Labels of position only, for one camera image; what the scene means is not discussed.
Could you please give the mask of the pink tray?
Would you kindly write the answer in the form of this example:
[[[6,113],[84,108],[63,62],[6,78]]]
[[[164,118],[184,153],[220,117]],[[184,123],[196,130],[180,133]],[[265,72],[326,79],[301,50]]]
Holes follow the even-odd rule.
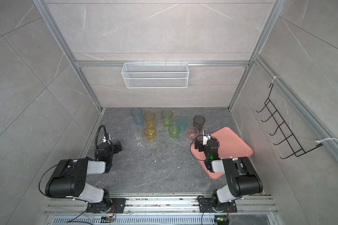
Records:
[[[220,158],[239,158],[250,157],[253,154],[253,150],[249,147],[234,131],[228,127],[224,127],[213,135],[220,143],[218,148],[218,154]],[[205,160],[204,152],[199,152],[194,148],[194,144],[191,146],[191,153],[198,159],[200,165],[208,176],[213,179],[219,179],[223,176],[223,173],[212,173],[206,169],[206,166],[202,160]]]

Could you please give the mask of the blue plastic cup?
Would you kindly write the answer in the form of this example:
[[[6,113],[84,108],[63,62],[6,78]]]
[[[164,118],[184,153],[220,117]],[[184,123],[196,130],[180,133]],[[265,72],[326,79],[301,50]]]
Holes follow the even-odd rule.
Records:
[[[144,124],[143,111],[141,108],[133,108],[131,110],[131,115],[136,125],[142,126]]]

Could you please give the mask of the tall green plastic cup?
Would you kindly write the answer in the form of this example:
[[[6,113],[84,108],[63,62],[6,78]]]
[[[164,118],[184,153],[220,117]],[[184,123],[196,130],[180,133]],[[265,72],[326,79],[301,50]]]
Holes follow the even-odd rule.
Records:
[[[172,125],[173,112],[169,109],[165,109],[161,112],[162,123],[164,127],[170,127]]]

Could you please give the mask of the tall yellow plastic cup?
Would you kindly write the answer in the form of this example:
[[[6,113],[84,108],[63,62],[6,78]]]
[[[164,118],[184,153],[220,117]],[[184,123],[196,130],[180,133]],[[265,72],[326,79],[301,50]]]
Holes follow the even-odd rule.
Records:
[[[145,113],[143,118],[147,127],[156,127],[155,114],[153,112]]]

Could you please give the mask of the clear plastic cup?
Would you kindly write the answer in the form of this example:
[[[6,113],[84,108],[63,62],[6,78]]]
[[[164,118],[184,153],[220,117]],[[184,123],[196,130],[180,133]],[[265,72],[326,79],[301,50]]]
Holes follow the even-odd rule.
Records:
[[[139,142],[141,141],[141,127],[138,125],[132,125],[128,129],[129,134],[131,135],[132,139]]]

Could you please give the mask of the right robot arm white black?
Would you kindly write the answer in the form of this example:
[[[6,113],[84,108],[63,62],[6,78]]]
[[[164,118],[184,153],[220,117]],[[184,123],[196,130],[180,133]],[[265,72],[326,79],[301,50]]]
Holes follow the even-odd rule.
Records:
[[[191,146],[204,153],[205,159],[194,158],[204,163],[207,171],[223,173],[227,180],[225,186],[213,191],[209,210],[222,212],[239,198],[262,193],[263,183],[248,157],[220,158],[220,142],[210,135],[195,137]]]

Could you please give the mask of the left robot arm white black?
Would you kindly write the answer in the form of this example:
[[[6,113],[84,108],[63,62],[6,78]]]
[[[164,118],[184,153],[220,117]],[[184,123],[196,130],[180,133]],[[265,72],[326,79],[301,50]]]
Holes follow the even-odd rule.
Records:
[[[87,175],[109,173],[113,166],[113,156],[122,151],[120,142],[114,144],[104,125],[98,127],[95,143],[94,157],[79,159],[63,159],[51,169],[54,169],[48,180],[45,191],[39,192],[48,198],[69,198],[84,201],[88,207],[86,212],[115,213],[115,204],[109,192],[97,188],[86,182]]]

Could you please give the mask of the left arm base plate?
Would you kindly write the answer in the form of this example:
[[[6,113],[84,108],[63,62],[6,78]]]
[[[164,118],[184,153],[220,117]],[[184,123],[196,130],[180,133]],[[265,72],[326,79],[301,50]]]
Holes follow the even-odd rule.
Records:
[[[109,201],[103,200],[100,203],[90,203],[86,213],[123,213],[125,198],[112,198]]]

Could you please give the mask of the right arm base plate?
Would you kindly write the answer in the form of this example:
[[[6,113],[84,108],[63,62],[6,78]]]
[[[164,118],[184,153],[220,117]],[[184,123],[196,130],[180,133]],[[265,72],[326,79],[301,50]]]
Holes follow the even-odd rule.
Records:
[[[197,197],[201,213],[237,213],[235,202],[213,203],[211,198]]]

